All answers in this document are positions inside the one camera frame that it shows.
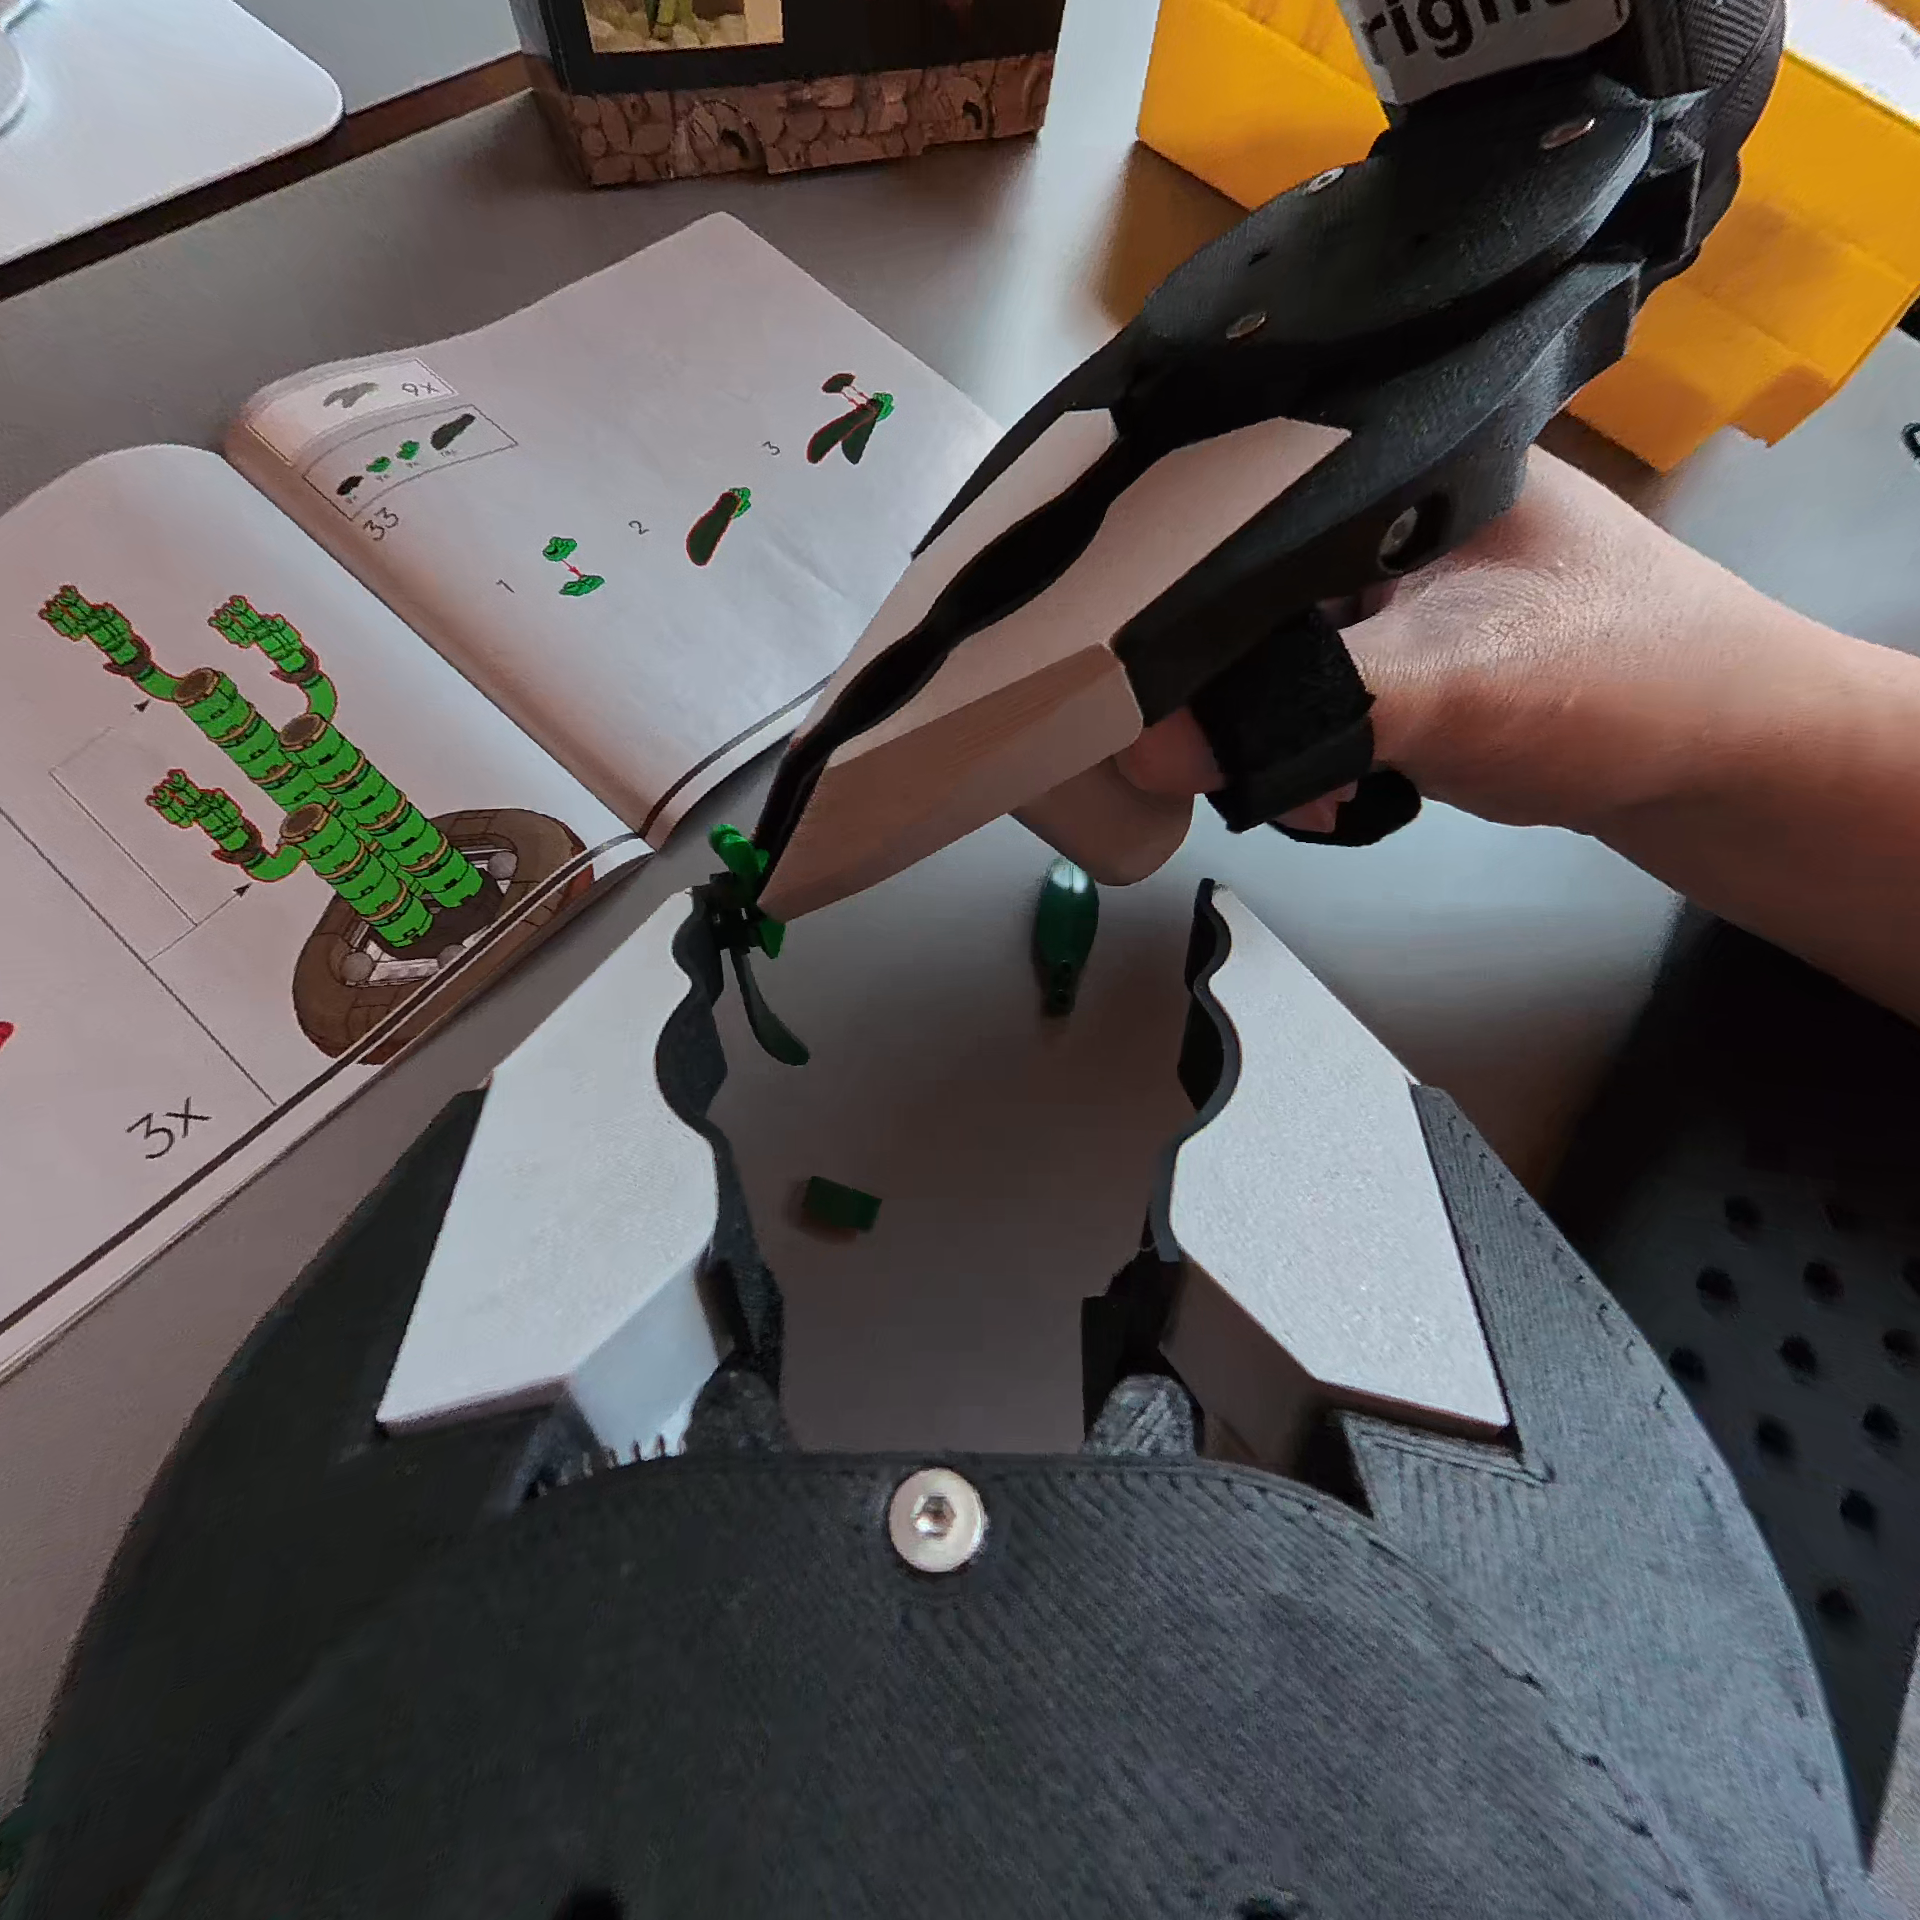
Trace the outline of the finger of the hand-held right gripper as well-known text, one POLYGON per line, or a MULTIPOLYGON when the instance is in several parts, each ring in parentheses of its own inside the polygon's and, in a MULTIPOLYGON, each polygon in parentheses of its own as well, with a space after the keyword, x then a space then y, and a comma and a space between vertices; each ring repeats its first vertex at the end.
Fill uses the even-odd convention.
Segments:
POLYGON ((897 589, 782 754, 754 829, 763 857, 759 875, 779 867, 832 754, 903 708, 970 637, 962 577, 980 556, 983 517, 974 510, 952 517, 916 552, 897 589))
POLYGON ((1345 436, 1259 422, 1167 453, 1121 487, 1059 577, 962 638, 892 718, 833 747, 763 878, 763 913, 794 920, 865 892, 998 814, 1093 882, 1161 870, 1186 839, 1190 801, 1143 792, 1112 764, 1143 730, 1112 638, 1345 436))

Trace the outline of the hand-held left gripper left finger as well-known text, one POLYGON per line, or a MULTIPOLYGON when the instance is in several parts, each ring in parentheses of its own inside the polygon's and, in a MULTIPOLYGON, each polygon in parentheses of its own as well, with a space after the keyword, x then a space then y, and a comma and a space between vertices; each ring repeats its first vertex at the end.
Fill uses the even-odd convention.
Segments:
POLYGON ((709 1122, 720 993, 710 887, 676 892, 490 1071, 383 1428, 557 1406, 648 1459, 713 1374, 779 1401, 782 1288, 709 1122))

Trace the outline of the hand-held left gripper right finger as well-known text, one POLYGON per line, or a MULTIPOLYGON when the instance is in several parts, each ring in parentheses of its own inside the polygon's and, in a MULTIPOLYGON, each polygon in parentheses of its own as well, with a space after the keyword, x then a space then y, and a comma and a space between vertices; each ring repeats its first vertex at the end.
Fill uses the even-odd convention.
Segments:
POLYGON ((1422 1085, 1223 882, 1197 887, 1186 988, 1190 1120, 1139 1256, 1082 1300, 1087 1428, 1119 1382, 1163 1375, 1228 1454, 1301 1454, 1334 1413, 1502 1439, 1422 1085))

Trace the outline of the small bright green lego piece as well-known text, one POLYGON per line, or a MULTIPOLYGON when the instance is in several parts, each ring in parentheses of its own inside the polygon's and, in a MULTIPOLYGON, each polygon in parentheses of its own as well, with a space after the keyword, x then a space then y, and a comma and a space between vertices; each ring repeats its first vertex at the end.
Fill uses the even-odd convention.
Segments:
POLYGON ((709 852, 723 861, 723 878, 717 875, 710 884, 723 902, 723 913, 731 916, 726 947, 779 956, 784 924, 759 905, 772 857, 759 847, 748 831, 731 822, 709 829, 709 852))

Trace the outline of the small dark green lego leaf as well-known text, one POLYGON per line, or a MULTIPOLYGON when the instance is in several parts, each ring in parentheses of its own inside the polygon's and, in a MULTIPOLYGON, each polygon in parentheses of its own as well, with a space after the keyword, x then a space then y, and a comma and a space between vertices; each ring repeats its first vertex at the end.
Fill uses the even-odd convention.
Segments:
POLYGON ((1043 993, 1043 1016, 1073 1009, 1098 926, 1098 895, 1086 867, 1054 857, 1043 870, 1033 917, 1033 956, 1043 993))

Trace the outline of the lego instruction booklet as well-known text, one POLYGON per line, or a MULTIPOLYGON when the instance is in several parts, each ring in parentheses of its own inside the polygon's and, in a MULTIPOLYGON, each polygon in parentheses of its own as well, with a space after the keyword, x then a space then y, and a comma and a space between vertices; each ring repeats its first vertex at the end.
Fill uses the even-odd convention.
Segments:
POLYGON ((731 215, 2 517, 2 1374, 775 746, 998 427, 731 215))

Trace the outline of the black lego set box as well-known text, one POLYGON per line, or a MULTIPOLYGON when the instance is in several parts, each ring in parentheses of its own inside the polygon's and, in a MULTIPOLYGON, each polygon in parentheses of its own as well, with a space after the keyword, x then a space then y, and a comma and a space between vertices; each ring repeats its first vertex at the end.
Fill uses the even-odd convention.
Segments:
POLYGON ((797 176, 1041 130, 1062 3, 510 3, 592 187, 797 176))

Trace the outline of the person's right hand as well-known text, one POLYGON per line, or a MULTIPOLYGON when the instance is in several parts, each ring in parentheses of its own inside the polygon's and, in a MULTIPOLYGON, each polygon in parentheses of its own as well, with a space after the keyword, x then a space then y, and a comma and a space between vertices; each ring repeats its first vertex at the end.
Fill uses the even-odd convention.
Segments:
POLYGON ((1730 740, 1770 609, 1617 494, 1531 450, 1518 501, 1451 556, 1331 612, 1376 762, 1493 822, 1583 831, 1697 899, 1676 807, 1730 740))

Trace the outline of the yellow plastic bin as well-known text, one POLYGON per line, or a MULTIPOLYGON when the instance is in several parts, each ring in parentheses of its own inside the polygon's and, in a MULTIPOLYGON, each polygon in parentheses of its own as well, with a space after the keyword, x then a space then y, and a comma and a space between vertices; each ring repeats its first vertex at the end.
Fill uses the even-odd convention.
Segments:
MULTIPOLYGON (((1230 201, 1357 161, 1383 126, 1334 3, 1161 5, 1139 136, 1230 201)), ((1915 298, 1917 5, 1788 3, 1730 208, 1570 414, 1661 471, 1722 427, 1778 443, 1915 298)))

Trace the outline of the black perforated chair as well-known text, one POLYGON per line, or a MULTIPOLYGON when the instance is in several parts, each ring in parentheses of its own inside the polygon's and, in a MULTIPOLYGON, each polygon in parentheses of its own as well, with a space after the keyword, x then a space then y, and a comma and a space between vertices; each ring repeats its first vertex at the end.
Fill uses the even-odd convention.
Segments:
POLYGON ((1917 1027, 1687 907, 1549 1210, 1730 1461, 1915 1918, 1917 1027))

